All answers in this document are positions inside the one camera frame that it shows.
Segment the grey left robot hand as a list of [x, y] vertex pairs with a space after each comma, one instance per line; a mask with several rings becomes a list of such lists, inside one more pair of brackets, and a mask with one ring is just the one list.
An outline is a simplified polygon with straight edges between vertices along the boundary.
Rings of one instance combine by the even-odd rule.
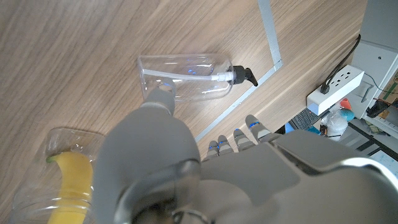
[[97, 223], [396, 223], [397, 178], [359, 151], [307, 131], [234, 135], [201, 159], [173, 117], [174, 94], [151, 91], [105, 138], [93, 177]]

